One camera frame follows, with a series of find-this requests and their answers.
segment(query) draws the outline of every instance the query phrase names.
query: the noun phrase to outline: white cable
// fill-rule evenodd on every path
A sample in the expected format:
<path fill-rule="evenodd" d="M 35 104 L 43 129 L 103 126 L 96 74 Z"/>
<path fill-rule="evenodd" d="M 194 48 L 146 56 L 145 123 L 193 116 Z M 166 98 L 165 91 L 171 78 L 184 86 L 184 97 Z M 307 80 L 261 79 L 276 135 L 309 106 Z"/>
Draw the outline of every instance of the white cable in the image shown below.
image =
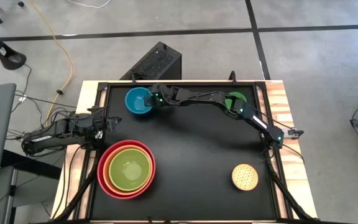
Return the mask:
<path fill-rule="evenodd" d="M 86 4 L 74 2 L 74 1 L 72 1 L 72 0 L 67 0 L 67 1 L 72 2 L 72 3 L 74 3 L 74 4 L 77 4 L 77 5 L 80 5 L 80 6 L 92 7 L 92 8 L 94 8 L 94 9 L 100 9 L 100 8 L 104 7 L 105 5 L 109 4 L 109 2 L 110 2 L 111 0 L 108 0 L 106 3 L 104 3 L 104 4 L 101 5 L 101 6 L 89 6 L 89 5 L 86 5 Z"/>

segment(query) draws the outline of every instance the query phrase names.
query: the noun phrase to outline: stacked bowls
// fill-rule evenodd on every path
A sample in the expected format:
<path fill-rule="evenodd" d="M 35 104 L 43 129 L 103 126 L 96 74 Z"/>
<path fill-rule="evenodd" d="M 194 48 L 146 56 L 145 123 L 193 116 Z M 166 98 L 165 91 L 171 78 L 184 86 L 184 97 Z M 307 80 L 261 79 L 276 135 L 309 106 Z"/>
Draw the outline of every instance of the stacked bowls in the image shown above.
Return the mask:
<path fill-rule="evenodd" d="M 155 159 L 150 149 L 135 140 L 110 146 L 98 164 L 98 182 L 110 196 L 131 199 L 142 194 L 155 175 Z"/>

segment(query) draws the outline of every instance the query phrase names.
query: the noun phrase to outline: green bowl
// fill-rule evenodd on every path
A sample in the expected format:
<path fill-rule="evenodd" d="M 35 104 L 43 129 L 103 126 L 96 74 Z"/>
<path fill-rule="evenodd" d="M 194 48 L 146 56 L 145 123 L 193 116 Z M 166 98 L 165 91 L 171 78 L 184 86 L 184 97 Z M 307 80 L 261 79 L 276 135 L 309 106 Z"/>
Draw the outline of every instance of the green bowl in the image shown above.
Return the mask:
<path fill-rule="evenodd" d="M 124 149 L 111 160 L 109 176 L 112 184 L 123 191 L 143 186 L 150 175 L 150 161 L 138 149 Z"/>

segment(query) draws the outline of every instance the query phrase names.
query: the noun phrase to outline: wooden table edge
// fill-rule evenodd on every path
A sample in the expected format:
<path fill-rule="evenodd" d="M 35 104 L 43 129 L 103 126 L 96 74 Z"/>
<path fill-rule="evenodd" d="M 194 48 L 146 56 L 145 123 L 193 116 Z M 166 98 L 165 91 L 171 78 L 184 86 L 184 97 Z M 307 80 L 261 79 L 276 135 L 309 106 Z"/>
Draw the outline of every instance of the wooden table edge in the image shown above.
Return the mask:
<path fill-rule="evenodd" d="M 137 83 L 197 83 L 197 82 L 210 82 L 210 83 L 230 83 L 231 80 L 137 80 Z M 285 88 L 282 80 L 238 80 L 238 83 L 247 83 L 247 82 L 265 82 L 267 87 L 267 95 L 270 103 L 270 109 L 272 110 L 273 118 L 278 120 L 279 122 L 283 122 L 289 126 L 293 126 L 292 116 L 290 107 L 288 104 L 287 94 L 285 93 Z M 84 81 L 81 87 L 80 96 L 78 99 L 76 113 L 90 113 L 87 109 L 94 106 L 94 102 L 96 99 L 96 95 L 98 93 L 98 85 L 99 83 L 132 83 L 131 80 L 87 80 Z M 106 96 L 106 92 L 102 92 L 101 102 L 99 102 L 99 106 L 104 105 L 104 99 Z M 259 97 L 260 106 L 262 110 L 265 109 L 264 100 L 263 98 Z M 284 144 L 289 145 L 290 147 L 297 150 L 299 153 L 300 147 L 297 140 L 289 140 L 285 139 Z M 65 163 L 65 172 L 66 172 L 66 180 L 65 184 L 68 183 L 68 165 L 73 157 L 73 154 L 76 150 L 78 145 L 71 145 L 67 147 L 66 153 L 66 163 Z M 286 151 L 284 148 L 281 149 L 281 159 L 283 162 L 283 169 L 285 173 L 285 178 L 287 182 L 288 190 L 293 194 L 295 200 L 303 207 L 306 213 L 311 215 L 312 217 L 317 217 L 316 210 L 314 207 L 313 198 L 311 195 L 311 190 L 309 187 L 309 182 L 305 170 L 305 166 L 301 159 L 296 157 L 296 155 L 291 154 L 290 151 Z M 63 193 L 63 200 L 62 205 L 58 209 L 56 217 L 63 211 L 65 206 L 65 197 L 68 194 L 68 199 L 71 198 L 76 194 L 78 190 L 79 179 L 81 176 L 81 171 L 83 167 L 83 159 L 84 159 L 85 151 L 79 150 L 76 154 L 75 160 L 73 161 L 72 169 L 71 169 L 71 180 L 70 180 L 70 189 L 67 191 L 65 189 Z M 92 165 L 92 155 L 89 161 L 89 166 L 87 168 L 87 173 L 89 173 Z M 63 170 L 60 176 L 59 185 L 57 189 L 57 194 L 55 196 L 55 202 L 53 204 L 53 210 L 51 213 L 51 218 L 55 213 L 58 204 L 60 203 L 60 199 L 62 196 L 63 190 Z M 85 192 L 83 199 L 80 205 L 80 218 L 84 218 L 86 214 L 86 208 L 88 205 L 88 197 L 89 197 L 89 190 L 88 187 L 87 191 Z M 278 203 L 280 207 L 280 213 L 282 218 L 287 217 L 287 213 L 285 211 L 284 206 L 284 199 L 281 194 L 281 191 L 276 186 L 276 192 L 278 197 Z"/>

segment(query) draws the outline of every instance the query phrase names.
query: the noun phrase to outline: concrete floor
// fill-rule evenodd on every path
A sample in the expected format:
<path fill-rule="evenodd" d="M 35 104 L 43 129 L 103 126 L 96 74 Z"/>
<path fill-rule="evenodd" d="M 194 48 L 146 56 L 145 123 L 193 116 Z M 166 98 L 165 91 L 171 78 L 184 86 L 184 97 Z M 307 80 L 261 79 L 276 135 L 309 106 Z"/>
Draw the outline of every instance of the concrete floor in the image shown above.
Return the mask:
<path fill-rule="evenodd" d="M 34 3 L 61 35 L 250 28 L 244 0 L 112 0 L 102 9 L 62 0 Z M 49 35 L 29 4 L 0 5 L 0 37 Z M 358 25 L 356 0 L 252 0 L 252 6 L 258 27 Z M 260 33 L 260 38 L 270 76 L 284 80 L 295 124 L 305 130 L 300 145 L 318 216 L 358 223 L 358 139 L 349 124 L 358 107 L 358 29 Z M 240 79 L 263 79 L 252 33 L 61 40 L 75 77 L 59 102 L 76 105 L 83 80 L 119 79 L 158 41 L 183 54 L 183 79 L 227 79 L 231 70 Z M 52 100 L 69 74 L 63 52 L 51 40 L 6 44 L 26 54 L 33 68 L 27 94 Z M 22 90 L 27 73 L 28 68 L 7 71 L 0 64 L 0 84 L 14 82 Z M 49 105 L 39 105 L 45 117 Z M 26 101 L 12 114 L 10 127 L 31 131 L 38 120 L 34 104 Z M 6 149 L 22 153 L 18 142 L 7 142 Z M 43 159 L 53 163 L 58 157 Z M 20 173 L 18 184 L 32 177 Z M 46 221 L 40 202 L 52 209 L 56 188 L 56 181 L 43 178 L 19 188 L 15 204 L 31 205 L 19 207 L 15 222 Z"/>

